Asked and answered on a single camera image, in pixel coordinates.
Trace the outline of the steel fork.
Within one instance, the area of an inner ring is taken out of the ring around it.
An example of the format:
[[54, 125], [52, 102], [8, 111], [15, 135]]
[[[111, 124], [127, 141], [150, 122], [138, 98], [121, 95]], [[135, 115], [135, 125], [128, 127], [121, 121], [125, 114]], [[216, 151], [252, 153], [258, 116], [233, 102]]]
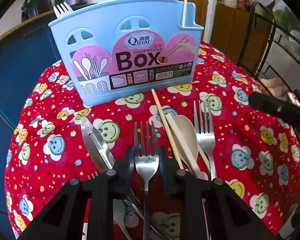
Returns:
[[143, 129], [143, 122], [140, 122], [140, 141], [138, 123], [134, 124], [134, 154], [136, 171], [143, 179], [143, 239], [150, 239], [149, 181], [158, 170], [159, 155], [155, 150], [151, 152], [148, 121], [145, 122], [145, 129]]
[[212, 155], [213, 149], [215, 148], [215, 134], [213, 130], [212, 113], [209, 102], [196, 101], [193, 102], [193, 117], [194, 117], [194, 130], [196, 133], [198, 145], [202, 151], [207, 155], [210, 167], [211, 180], [217, 178], [215, 161]]

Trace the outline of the white plastic fork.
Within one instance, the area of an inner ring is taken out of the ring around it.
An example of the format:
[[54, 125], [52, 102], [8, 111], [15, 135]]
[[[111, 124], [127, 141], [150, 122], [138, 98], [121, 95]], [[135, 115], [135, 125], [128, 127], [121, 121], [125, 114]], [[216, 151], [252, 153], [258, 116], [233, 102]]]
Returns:
[[57, 18], [61, 18], [73, 12], [73, 9], [66, 2], [55, 5], [53, 10]]

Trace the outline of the blue kitchen counter cabinet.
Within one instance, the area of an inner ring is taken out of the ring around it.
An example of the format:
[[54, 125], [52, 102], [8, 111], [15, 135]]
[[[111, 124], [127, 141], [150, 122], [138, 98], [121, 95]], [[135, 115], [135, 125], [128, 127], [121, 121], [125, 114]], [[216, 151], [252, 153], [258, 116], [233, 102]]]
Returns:
[[6, 213], [6, 155], [21, 109], [43, 71], [61, 58], [48, 26], [55, 18], [39, 16], [0, 38], [0, 213]]

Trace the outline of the black metal rack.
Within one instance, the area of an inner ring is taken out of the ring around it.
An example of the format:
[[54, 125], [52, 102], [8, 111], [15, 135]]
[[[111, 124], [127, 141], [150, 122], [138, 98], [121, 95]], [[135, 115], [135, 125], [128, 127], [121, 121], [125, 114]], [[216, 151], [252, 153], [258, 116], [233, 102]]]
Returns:
[[[300, 24], [292, 12], [282, 9], [271, 11], [254, 1], [249, 12], [247, 31], [236, 64], [257, 79], [277, 77], [287, 88], [300, 93]], [[249, 60], [248, 53], [255, 51], [253, 41], [258, 30], [266, 30], [257, 59]]]

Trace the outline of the red smiley-print tablecloth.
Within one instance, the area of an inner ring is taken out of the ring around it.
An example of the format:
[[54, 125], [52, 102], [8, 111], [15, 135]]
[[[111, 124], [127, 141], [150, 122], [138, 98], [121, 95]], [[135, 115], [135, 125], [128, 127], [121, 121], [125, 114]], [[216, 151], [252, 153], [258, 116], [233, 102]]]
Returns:
[[[209, 102], [217, 176], [277, 234], [300, 197], [300, 144], [287, 123], [249, 106], [248, 96], [261, 90], [242, 68], [202, 43], [193, 83], [156, 94], [164, 113], [189, 119], [194, 105]], [[64, 63], [57, 61], [25, 101], [8, 149], [5, 193], [15, 237], [71, 178], [97, 174], [82, 138], [83, 117], [102, 133], [116, 159], [133, 143], [134, 124], [154, 125], [159, 145], [173, 157], [151, 92], [86, 108]]]

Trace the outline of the steel table knife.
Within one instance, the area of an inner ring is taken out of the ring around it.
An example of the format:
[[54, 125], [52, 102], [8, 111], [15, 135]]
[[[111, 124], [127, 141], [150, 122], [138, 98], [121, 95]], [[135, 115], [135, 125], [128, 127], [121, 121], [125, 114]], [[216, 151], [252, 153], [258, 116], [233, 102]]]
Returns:
[[[84, 144], [98, 170], [102, 173], [112, 169], [115, 159], [102, 135], [86, 117], [81, 119], [81, 130]], [[140, 209], [131, 188], [128, 191], [128, 196], [122, 202], [128, 204], [142, 220], [144, 219], [143, 211]], [[152, 221], [150, 221], [150, 227], [161, 239], [173, 239]]]

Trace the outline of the wooden shelf cabinet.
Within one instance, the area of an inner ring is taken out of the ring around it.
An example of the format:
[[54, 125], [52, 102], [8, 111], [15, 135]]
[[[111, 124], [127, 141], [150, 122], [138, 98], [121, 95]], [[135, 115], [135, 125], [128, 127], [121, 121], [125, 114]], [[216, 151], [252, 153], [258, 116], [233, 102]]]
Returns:
[[234, 64], [238, 64], [244, 49], [242, 64], [250, 71], [257, 70], [270, 36], [271, 25], [257, 17], [251, 27], [249, 40], [244, 46], [248, 31], [250, 9], [238, 9], [225, 5], [218, 0], [210, 44], [222, 52]]

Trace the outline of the white plastic spoon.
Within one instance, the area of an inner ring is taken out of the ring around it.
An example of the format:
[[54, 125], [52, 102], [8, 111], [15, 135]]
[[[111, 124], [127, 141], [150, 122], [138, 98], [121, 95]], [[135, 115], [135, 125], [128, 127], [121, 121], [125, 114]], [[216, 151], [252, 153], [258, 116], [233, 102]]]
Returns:
[[[198, 148], [198, 142], [197, 142], [197, 138], [196, 138], [196, 133], [194, 131], [194, 127], [192, 125], [192, 123], [190, 122], [190, 120], [184, 116], [184, 115], [176, 115], [175, 117], [173, 117], [173, 120], [176, 124], [176, 126], [179, 128], [181, 135], [183, 136], [185, 142], [188, 145], [188, 148], [193, 156], [194, 161], [197, 163], [197, 157], [198, 157], [198, 152], [199, 152], [199, 148]], [[181, 160], [185, 163], [185, 165], [191, 170], [191, 166], [187, 160], [186, 154], [184, 153], [184, 151], [181, 149], [181, 146], [179, 146], [178, 144], [178, 150], [180, 152], [180, 158]], [[201, 172], [202, 175], [200, 178], [204, 179], [204, 180], [208, 180], [208, 176], [205, 172]]]

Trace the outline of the light blue chopsticks box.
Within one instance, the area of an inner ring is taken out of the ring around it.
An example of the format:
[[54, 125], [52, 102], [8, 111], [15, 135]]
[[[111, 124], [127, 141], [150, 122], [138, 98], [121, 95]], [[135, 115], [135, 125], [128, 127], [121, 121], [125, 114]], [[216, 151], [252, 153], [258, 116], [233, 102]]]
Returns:
[[191, 83], [203, 32], [196, 6], [179, 0], [113, 0], [49, 23], [85, 107]]

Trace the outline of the black air fryer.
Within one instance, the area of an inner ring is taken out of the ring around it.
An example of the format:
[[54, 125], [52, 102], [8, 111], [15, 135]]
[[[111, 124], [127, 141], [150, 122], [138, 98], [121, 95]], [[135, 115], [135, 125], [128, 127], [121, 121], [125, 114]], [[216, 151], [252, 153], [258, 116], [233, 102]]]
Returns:
[[52, 9], [51, 0], [25, 0], [21, 6], [21, 21], [24, 22]]

